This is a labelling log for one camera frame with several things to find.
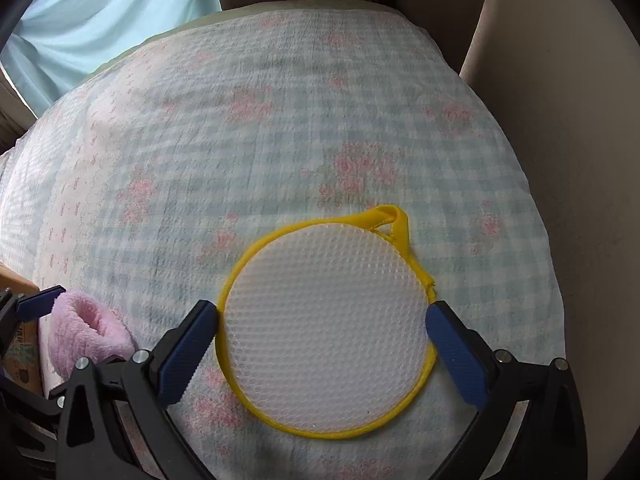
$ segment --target white mesh fabric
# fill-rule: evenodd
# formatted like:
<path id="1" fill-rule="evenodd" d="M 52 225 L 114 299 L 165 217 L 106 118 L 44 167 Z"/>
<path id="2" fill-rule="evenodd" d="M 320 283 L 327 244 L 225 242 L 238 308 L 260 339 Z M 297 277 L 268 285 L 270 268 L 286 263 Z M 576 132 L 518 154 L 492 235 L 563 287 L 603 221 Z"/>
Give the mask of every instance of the white mesh fabric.
<path id="1" fill-rule="evenodd" d="M 263 247 L 224 312 L 231 371 L 263 414 L 296 430 L 359 428 L 412 389 L 427 346 L 426 293 L 398 250 L 345 224 Z"/>

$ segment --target bed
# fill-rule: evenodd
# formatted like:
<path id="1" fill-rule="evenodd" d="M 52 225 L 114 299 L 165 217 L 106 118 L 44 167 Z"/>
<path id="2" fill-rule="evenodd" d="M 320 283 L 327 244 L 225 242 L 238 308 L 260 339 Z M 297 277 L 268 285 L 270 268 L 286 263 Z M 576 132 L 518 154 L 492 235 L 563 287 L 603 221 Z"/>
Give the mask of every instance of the bed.
<path id="1" fill-rule="evenodd" d="M 428 34 L 377 4 L 219 12 L 102 67 L 0 157 L 0 259 L 94 295 L 150 348 L 216 301 L 258 238 L 380 203 L 407 212 L 439 296 L 492 348 L 564 355 L 546 231 L 509 143 Z M 46 391 L 61 381 L 47 335 L 45 319 Z M 250 415 L 212 351 L 170 413 L 220 479 L 427 477 L 474 416 L 436 364 L 381 429 L 305 439 Z"/>

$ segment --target beige wall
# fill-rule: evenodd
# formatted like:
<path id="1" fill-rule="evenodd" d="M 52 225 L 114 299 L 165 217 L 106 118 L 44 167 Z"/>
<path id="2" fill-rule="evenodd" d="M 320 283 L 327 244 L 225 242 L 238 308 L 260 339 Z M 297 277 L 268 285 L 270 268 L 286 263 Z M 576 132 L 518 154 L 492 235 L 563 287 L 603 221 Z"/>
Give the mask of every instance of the beige wall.
<path id="1" fill-rule="evenodd" d="M 640 47 L 609 0 L 487 0 L 462 77 L 548 230 L 603 478 L 640 424 Z"/>

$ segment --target pink towel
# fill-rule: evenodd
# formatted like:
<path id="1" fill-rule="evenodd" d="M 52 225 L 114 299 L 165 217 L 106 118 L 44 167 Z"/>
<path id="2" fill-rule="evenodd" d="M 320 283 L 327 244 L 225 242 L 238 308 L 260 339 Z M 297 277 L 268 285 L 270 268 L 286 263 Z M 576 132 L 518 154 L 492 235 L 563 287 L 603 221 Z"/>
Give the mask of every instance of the pink towel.
<path id="1" fill-rule="evenodd" d="M 112 355 L 129 359 L 134 351 L 129 332 L 108 307 L 80 290 L 58 296 L 51 311 L 49 358 L 64 380 L 80 357 L 98 363 Z"/>

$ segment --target light blue curtain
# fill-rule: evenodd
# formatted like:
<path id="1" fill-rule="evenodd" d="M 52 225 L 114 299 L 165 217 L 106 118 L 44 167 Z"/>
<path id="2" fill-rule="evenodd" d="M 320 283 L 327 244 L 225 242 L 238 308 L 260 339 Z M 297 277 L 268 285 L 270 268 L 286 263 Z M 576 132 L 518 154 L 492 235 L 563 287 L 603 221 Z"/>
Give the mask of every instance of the light blue curtain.
<path id="1" fill-rule="evenodd" d="M 219 0 L 34 0 L 0 62 L 40 116 L 102 63 L 217 10 Z"/>

